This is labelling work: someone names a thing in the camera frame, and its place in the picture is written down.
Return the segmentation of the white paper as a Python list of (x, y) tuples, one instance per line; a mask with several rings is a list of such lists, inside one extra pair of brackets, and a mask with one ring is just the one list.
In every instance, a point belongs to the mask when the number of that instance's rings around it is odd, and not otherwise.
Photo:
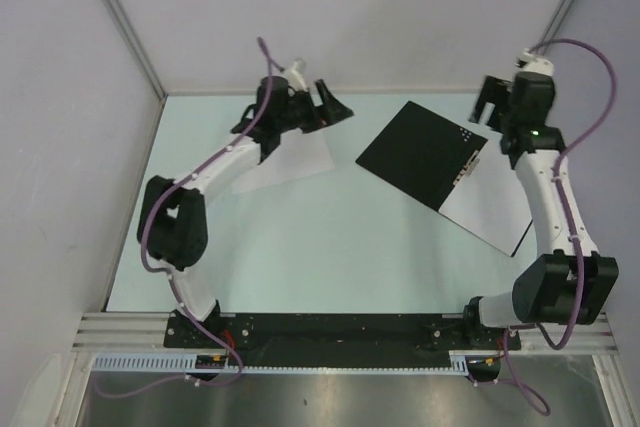
[(322, 131), (285, 133), (280, 146), (260, 165), (243, 174), (232, 186), (234, 194), (279, 185), (334, 169)]
[(463, 171), (438, 213), (510, 257), (531, 225), (524, 189), (492, 140)]

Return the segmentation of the red and black file folder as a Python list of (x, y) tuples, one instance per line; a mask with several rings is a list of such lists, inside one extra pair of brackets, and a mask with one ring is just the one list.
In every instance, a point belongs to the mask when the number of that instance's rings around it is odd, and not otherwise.
[(489, 140), (409, 101), (364, 149), (356, 164), (438, 213), (463, 171)]

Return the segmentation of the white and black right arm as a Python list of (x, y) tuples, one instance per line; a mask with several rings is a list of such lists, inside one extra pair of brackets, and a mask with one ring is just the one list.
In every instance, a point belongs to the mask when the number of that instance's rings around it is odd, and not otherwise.
[(565, 328), (549, 340), (563, 349), (578, 325), (599, 315), (619, 275), (617, 261), (600, 254), (584, 227), (568, 175), (568, 147), (560, 130), (547, 125), (555, 99), (551, 76), (524, 72), (511, 81), (485, 77), (470, 121), (478, 123), (486, 105), (487, 122), (500, 133), (500, 151), (522, 185), (535, 230), (537, 257), (510, 290), (472, 298), (463, 310), (463, 340), (484, 348), (497, 328), (549, 324)]

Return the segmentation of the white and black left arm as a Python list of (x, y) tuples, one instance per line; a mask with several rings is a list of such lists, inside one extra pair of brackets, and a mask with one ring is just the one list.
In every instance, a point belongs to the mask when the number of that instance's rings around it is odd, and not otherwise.
[(179, 310), (191, 316), (185, 332), (199, 346), (214, 344), (221, 334), (220, 321), (211, 316), (218, 300), (197, 267), (209, 240), (208, 205), (264, 163), (284, 134), (314, 133), (354, 116), (324, 81), (315, 87), (318, 105), (301, 81), (263, 78), (256, 101), (230, 129), (232, 139), (224, 147), (181, 177), (156, 175), (146, 183), (137, 227), (141, 262), (145, 270), (166, 275)]

